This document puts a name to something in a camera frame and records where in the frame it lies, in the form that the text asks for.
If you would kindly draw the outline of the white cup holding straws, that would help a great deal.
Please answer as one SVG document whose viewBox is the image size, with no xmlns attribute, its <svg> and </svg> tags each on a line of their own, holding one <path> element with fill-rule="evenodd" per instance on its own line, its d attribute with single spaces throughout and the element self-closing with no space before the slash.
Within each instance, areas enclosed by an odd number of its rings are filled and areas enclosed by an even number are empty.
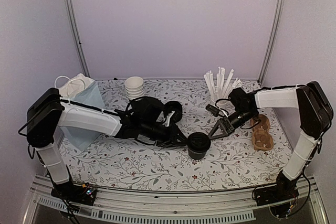
<svg viewBox="0 0 336 224">
<path fill-rule="evenodd" d="M 211 97 L 211 103 L 213 106 L 219 109 L 228 109 L 231 105 L 229 100 L 224 100 L 223 98 Z"/>
</svg>

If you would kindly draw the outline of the aluminium frame post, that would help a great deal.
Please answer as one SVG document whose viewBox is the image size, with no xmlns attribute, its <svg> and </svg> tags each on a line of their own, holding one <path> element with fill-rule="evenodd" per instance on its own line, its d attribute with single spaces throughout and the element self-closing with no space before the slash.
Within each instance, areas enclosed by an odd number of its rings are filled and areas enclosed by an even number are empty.
<svg viewBox="0 0 336 224">
<path fill-rule="evenodd" d="M 83 74 L 90 76 L 88 64 L 85 58 L 85 54 L 82 47 L 82 41 L 80 38 L 78 25 L 75 17 L 75 10 L 72 0 L 65 0 L 66 11 L 69 19 L 70 29 L 75 43 L 75 48 L 78 54 L 79 63 Z"/>
<path fill-rule="evenodd" d="M 275 13 L 272 21 L 271 31 L 267 42 L 266 52 L 261 65 L 261 70 L 258 77 L 258 83 L 263 84 L 267 75 L 267 71 L 271 62 L 272 53 L 274 50 L 278 27 L 281 20 L 285 0 L 276 0 Z"/>
</svg>

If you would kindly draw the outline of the floral tablecloth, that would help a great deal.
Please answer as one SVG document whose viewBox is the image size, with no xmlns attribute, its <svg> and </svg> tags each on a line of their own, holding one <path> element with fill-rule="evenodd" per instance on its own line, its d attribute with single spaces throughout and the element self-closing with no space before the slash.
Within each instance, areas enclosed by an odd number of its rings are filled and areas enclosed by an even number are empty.
<svg viewBox="0 0 336 224">
<path fill-rule="evenodd" d="M 124 110 L 128 104 L 124 81 L 98 81 L 107 109 Z M 178 123 L 188 136 L 208 133 L 218 118 L 205 110 L 210 101 L 203 80 L 145 80 L 145 95 L 163 103 L 179 101 Z M 255 151 L 252 130 L 238 128 L 233 135 L 212 141 L 204 159 L 192 160 L 187 148 L 159 148 L 134 140 L 98 137 L 85 151 L 66 138 L 60 153 L 75 182 L 136 190 L 222 190 L 273 183 L 291 156 L 291 146 L 272 109 L 260 112 L 270 120 L 274 148 Z"/>
</svg>

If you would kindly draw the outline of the white paper bag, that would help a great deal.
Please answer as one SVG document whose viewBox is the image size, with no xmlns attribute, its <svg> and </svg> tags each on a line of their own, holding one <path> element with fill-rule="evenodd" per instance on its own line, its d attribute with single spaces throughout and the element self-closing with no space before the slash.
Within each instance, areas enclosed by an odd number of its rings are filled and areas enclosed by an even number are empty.
<svg viewBox="0 0 336 224">
<path fill-rule="evenodd" d="M 54 81 L 54 87 L 64 98 L 98 108 L 104 107 L 97 82 L 82 73 L 73 78 L 58 76 Z M 99 132 L 75 127 L 62 126 L 60 129 L 68 141 L 81 152 L 85 151 L 101 135 Z"/>
</svg>

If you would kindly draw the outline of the right aluminium frame post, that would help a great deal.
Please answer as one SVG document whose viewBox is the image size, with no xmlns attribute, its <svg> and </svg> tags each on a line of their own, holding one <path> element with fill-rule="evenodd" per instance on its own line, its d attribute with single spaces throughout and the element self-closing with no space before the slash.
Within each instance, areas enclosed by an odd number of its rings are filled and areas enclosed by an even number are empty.
<svg viewBox="0 0 336 224">
<path fill-rule="evenodd" d="M 266 52 L 261 65 L 261 70 L 258 77 L 258 83 L 263 84 L 267 75 L 267 71 L 271 62 L 272 53 L 274 50 L 278 27 L 281 20 L 285 0 L 276 0 L 275 13 L 272 21 L 271 31 L 267 42 Z"/>
</svg>

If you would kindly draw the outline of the bundle of white wrapped straws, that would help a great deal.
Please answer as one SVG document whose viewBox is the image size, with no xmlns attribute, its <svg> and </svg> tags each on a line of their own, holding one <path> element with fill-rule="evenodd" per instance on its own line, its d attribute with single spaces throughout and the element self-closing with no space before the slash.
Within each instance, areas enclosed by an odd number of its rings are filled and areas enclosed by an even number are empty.
<svg viewBox="0 0 336 224">
<path fill-rule="evenodd" d="M 218 67 L 218 72 L 211 70 L 203 75 L 206 86 L 213 102 L 218 99 L 227 99 L 228 95 L 235 89 L 241 88 L 243 83 L 240 79 L 234 79 L 234 69 L 231 69 L 226 75 L 224 67 Z"/>
</svg>

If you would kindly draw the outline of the stack of black lids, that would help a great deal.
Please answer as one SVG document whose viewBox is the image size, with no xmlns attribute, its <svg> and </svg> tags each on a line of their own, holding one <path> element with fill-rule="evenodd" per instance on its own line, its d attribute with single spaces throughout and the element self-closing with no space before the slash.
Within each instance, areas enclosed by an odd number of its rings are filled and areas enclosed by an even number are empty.
<svg viewBox="0 0 336 224">
<path fill-rule="evenodd" d="M 182 119 L 183 109 L 182 105 L 178 101 L 169 101 L 164 105 L 164 117 L 167 117 L 171 112 L 174 112 L 171 117 L 171 121 L 174 123 L 177 123 Z"/>
</svg>

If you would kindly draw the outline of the front aluminium rail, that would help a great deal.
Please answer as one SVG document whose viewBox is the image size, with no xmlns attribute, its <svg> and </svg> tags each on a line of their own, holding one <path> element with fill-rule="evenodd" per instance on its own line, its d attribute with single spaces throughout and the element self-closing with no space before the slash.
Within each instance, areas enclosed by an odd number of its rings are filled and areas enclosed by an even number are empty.
<svg viewBox="0 0 336 224">
<path fill-rule="evenodd" d="M 313 177 L 297 183 L 298 197 L 257 204 L 255 188 L 160 192 L 98 187 L 91 206 L 73 213 L 51 195 L 47 177 L 37 176 L 29 191 L 23 223 L 330 223 Z"/>
</svg>

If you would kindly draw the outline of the black paper coffee cup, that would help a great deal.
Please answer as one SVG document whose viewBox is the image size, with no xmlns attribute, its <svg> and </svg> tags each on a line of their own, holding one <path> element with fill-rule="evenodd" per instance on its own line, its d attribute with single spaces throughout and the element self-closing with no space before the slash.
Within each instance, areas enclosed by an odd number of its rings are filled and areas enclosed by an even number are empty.
<svg viewBox="0 0 336 224">
<path fill-rule="evenodd" d="M 200 160 L 200 159 L 203 159 L 205 157 L 205 155 L 206 155 L 206 152 L 207 151 L 200 151 L 200 152 L 198 152 L 198 151 L 194 151 L 194 150 L 188 148 L 188 155 L 189 155 L 189 157 L 191 159 L 193 159 L 193 160 L 196 160 L 196 161 Z"/>
</svg>

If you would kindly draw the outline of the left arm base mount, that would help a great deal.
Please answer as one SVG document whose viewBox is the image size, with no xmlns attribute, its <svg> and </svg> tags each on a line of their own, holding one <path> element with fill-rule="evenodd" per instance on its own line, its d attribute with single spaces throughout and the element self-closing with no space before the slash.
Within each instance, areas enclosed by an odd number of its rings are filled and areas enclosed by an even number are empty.
<svg viewBox="0 0 336 224">
<path fill-rule="evenodd" d="M 93 206 L 97 195 L 97 187 L 90 183 L 75 185 L 72 181 L 68 181 L 53 185 L 51 195 L 64 201 Z"/>
</svg>

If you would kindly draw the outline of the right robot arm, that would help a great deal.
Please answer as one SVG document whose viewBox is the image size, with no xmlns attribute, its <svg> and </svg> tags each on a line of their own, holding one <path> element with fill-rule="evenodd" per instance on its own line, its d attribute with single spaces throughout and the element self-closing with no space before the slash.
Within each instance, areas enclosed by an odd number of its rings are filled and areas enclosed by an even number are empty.
<svg viewBox="0 0 336 224">
<path fill-rule="evenodd" d="M 290 122 L 298 119 L 294 124 L 298 139 L 290 141 L 291 157 L 280 171 L 277 185 L 271 190 L 271 196 L 276 201 L 284 200 L 291 194 L 291 184 L 303 175 L 314 154 L 320 152 L 323 136 L 332 125 L 334 111 L 322 86 L 317 81 L 310 81 L 307 84 L 263 87 L 252 92 L 235 88 L 227 101 L 233 105 L 234 112 L 219 118 L 208 134 L 212 140 L 230 136 L 260 110 L 268 108 L 277 113 L 284 130 L 290 128 L 289 123 L 284 122 L 285 118 L 289 118 Z"/>
</svg>

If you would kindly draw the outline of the stack of paper cups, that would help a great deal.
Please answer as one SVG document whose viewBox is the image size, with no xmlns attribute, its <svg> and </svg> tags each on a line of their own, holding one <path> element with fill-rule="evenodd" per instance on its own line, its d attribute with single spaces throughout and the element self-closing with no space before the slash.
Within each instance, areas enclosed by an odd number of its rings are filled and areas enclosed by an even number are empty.
<svg viewBox="0 0 336 224">
<path fill-rule="evenodd" d="M 134 100 L 142 97 L 145 93 L 144 80 L 141 77 L 129 77 L 124 82 L 127 98 Z"/>
</svg>

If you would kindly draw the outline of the brown cardboard cup carrier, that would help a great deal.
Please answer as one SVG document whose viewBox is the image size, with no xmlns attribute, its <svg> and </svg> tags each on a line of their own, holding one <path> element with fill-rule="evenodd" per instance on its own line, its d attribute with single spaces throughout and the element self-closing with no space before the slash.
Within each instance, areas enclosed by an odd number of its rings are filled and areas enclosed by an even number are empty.
<svg viewBox="0 0 336 224">
<path fill-rule="evenodd" d="M 270 122 L 269 119 L 259 114 L 250 120 L 252 128 L 252 143 L 256 151 L 269 151 L 273 149 L 273 138 L 269 133 Z"/>
</svg>

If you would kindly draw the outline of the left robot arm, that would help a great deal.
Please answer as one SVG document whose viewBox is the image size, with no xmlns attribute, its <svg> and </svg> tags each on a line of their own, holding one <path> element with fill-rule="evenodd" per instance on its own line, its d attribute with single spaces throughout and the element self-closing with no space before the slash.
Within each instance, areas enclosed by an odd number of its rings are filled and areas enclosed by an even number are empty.
<svg viewBox="0 0 336 224">
<path fill-rule="evenodd" d="M 182 106 L 172 101 L 163 103 L 154 97 L 135 98 L 125 110 L 106 110 L 66 99 L 58 89 L 47 90 L 27 111 L 27 121 L 18 130 L 41 158 L 58 192 L 67 200 L 78 195 L 71 175 L 54 145 L 57 127 L 90 130 L 120 139 L 139 135 L 154 140 L 160 147 L 186 145 L 186 136 L 176 125 L 182 119 Z"/>
</svg>

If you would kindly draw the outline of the left aluminium frame post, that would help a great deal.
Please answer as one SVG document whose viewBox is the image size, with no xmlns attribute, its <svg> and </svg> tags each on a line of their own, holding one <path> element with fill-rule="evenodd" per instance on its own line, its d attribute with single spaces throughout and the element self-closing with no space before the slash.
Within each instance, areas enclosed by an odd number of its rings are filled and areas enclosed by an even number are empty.
<svg viewBox="0 0 336 224">
<path fill-rule="evenodd" d="M 80 38 L 78 25 L 75 17 L 75 10 L 72 0 L 65 0 L 66 11 L 69 19 L 70 29 L 75 43 L 75 48 L 78 54 L 79 63 L 83 74 L 90 76 L 88 64 L 85 58 L 85 54 L 82 47 L 82 41 Z"/>
</svg>

